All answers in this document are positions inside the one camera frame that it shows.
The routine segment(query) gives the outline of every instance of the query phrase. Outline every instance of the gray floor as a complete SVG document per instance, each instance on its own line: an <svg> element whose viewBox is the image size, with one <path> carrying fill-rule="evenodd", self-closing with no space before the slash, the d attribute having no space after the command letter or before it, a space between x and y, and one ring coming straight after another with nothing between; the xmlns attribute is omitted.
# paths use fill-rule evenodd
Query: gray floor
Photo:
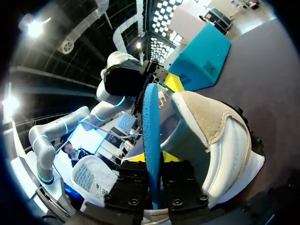
<svg viewBox="0 0 300 225"><path fill-rule="evenodd" d="M255 27L275 18L272 10L262 4L256 10L242 9L234 17L233 26L226 34L228 39L231 41Z"/></svg>

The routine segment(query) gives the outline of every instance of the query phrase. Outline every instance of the beige suede panel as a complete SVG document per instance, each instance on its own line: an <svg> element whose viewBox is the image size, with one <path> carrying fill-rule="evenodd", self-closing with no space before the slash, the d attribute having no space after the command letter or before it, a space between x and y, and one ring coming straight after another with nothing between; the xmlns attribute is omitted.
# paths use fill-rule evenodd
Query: beige suede panel
<svg viewBox="0 0 300 225"><path fill-rule="evenodd" d="M225 129L227 117L231 117L247 130L243 119L230 107L195 92L181 92L188 108L204 132L209 145L217 142Z"/></svg>

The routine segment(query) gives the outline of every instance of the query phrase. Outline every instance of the robotic arm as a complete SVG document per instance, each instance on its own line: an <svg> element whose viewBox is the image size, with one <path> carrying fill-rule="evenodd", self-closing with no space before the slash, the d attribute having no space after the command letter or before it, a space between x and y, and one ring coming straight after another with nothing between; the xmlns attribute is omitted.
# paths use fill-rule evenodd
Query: robotic arm
<svg viewBox="0 0 300 225"><path fill-rule="evenodd" d="M97 98L101 102L91 112L84 106L67 116L30 129L29 141L37 156L37 174L43 183L53 183L52 165L56 151L51 141L71 132L82 121L87 122L82 124L83 128L90 130L92 125L130 108L140 120L147 85L164 81L167 71L153 61L145 61L142 66L133 56L116 51L108 57L107 69L101 74L104 78L97 89Z"/></svg>

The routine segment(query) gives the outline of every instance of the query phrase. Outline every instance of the black bracket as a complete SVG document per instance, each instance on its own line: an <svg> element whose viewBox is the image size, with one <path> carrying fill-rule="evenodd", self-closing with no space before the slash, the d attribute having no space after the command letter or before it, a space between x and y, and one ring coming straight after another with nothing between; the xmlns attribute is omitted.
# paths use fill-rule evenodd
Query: black bracket
<svg viewBox="0 0 300 225"><path fill-rule="evenodd" d="M209 213L208 196L194 178L188 161L164 163L162 169L166 204L172 224L190 224L189 219L201 220Z"/></svg>

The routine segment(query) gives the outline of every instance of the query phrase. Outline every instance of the ventilation fan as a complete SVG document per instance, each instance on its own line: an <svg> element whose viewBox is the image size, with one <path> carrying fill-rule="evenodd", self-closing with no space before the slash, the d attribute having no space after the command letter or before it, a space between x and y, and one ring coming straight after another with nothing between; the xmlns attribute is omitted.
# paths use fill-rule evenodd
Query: ventilation fan
<svg viewBox="0 0 300 225"><path fill-rule="evenodd" d="M74 49L74 42L73 41L64 41L61 44L62 53L65 55L69 54Z"/></svg>

